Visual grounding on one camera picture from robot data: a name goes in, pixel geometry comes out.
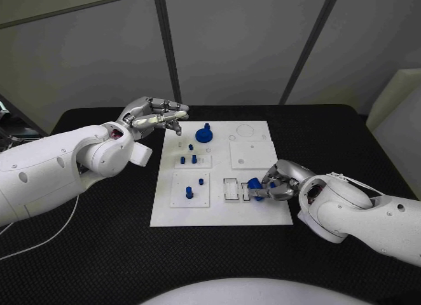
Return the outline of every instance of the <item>blue knob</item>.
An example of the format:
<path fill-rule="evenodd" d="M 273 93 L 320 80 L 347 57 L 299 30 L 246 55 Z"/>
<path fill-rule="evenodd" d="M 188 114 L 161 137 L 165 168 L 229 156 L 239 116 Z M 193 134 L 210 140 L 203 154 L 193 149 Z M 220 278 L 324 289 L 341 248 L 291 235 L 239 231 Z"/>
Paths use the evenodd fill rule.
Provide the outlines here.
<path fill-rule="evenodd" d="M 199 143 L 207 143 L 213 139 L 213 133 L 210 131 L 210 124 L 206 123 L 204 127 L 196 131 L 196 140 Z"/>
<path fill-rule="evenodd" d="M 252 179 L 248 181 L 248 188 L 249 188 L 249 189 L 262 189 L 262 188 L 263 188 L 263 187 L 262 187 L 262 184 L 261 184 L 261 182 L 258 181 L 256 178 L 252 178 Z M 262 198 L 262 197 L 255 197 L 255 200 L 256 200 L 256 201 L 261 201 L 261 200 L 263 200 L 263 198 Z"/>
<path fill-rule="evenodd" d="M 186 197 L 187 197 L 187 199 L 193 198 L 193 192 L 191 192 L 191 187 L 190 186 L 186 187 Z"/>

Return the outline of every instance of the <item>blue cylinder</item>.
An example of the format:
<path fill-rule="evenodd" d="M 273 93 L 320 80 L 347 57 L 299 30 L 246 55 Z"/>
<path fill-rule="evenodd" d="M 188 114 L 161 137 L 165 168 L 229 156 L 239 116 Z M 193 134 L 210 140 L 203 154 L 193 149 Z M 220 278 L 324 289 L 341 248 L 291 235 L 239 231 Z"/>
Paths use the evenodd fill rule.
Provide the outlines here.
<path fill-rule="evenodd" d="M 249 189 L 262 189 L 262 184 L 261 184 L 261 181 L 256 179 L 256 178 L 252 178 L 249 181 L 248 181 L 248 188 Z M 263 200 L 265 198 L 262 197 L 255 197 L 255 200 L 256 201 L 261 201 Z"/>
<path fill-rule="evenodd" d="M 210 131 L 210 124 L 206 123 L 204 127 L 196 131 L 196 140 L 199 143 L 209 143 L 213 139 L 213 133 Z"/>
<path fill-rule="evenodd" d="M 190 186 L 186 187 L 186 197 L 187 197 L 187 199 L 193 198 L 193 192 L 191 192 L 191 187 Z"/>

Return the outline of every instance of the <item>black table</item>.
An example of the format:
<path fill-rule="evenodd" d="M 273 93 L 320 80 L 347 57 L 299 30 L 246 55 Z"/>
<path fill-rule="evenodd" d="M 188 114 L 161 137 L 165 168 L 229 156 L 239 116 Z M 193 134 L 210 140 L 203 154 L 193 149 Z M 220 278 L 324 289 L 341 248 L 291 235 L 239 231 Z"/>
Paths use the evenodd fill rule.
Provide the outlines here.
<path fill-rule="evenodd" d="M 60 133 L 114 121 L 122 108 L 67 111 Z M 344 105 L 193 106 L 190 120 L 266 120 L 278 158 L 315 173 L 338 172 L 383 193 L 415 199 L 366 129 Z M 203 280 L 265 277 L 299 281 L 366 300 L 421 287 L 421 268 L 379 255 L 356 238 L 334 245 L 297 219 L 294 226 L 150 227 L 164 131 L 145 168 L 128 164 L 79 197 L 59 237 L 0 262 L 0 302 L 135 304 Z M 0 256 L 44 241 L 75 201 L 14 224 L 0 238 Z"/>

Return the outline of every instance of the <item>robotic hand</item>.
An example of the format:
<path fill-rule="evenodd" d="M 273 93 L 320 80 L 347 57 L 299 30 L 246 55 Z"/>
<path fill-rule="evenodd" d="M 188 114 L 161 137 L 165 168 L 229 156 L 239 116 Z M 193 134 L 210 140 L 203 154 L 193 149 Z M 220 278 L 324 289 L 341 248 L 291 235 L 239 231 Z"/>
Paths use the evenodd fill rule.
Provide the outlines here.
<path fill-rule="evenodd" d="M 348 181 L 376 191 L 369 198 Z M 278 160 L 250 196 L 288 200 L 298 196 L 298 218 L 333 243 L 357 237 L 380 254 L 421 267 L 421 201 L 387 196 L 366 184 L 330 173 L 315 175 L 294 162 Z"/>
<path fill-rule="evenodd" d="M 145 166 L 152 150 L 135 141 L 154 128 L 180 135 L 177 119 L 186 105 L 142 97 L 118 120 L 11 148 L 0 154 L 0 226 L 30 218 L 82 194 L 90 185 L 115 176 L 131 161 Z M 76 161 L 88 171 L 79 173 Z"/>

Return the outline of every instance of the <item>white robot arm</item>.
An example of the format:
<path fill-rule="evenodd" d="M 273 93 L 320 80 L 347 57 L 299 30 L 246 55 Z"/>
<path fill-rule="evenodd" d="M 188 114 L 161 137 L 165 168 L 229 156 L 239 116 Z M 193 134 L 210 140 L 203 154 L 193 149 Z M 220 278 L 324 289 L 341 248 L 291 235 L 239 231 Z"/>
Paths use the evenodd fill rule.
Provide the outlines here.
<path fill-rule="evenodd" d="M 271 182 L 276 187 L 252 189 L 250 195 L 275 200 L 298 195 L 298 218 L 320 237 L 341 243 L 350 234 L 380 254 L 421 267 L 421 201 L 382 193 L 369 198 L 348 180 L 371 189 L 343 175 L 315 175 L 278 160 L 262 179 L 263 187 Z"/>
<path fill-rule="evenodd" d="M 90 185 L 115 176 L 131 161 L 145 166 L 152 150 L 137 143 L 154 128 L 173 129 L 188 107 L 142 97 L 118 120 L 11 148 L 0 154 L 0 226 L 30 218 L 67 202 Z M 76 161 L 88 168 L 79 173 Z"/>

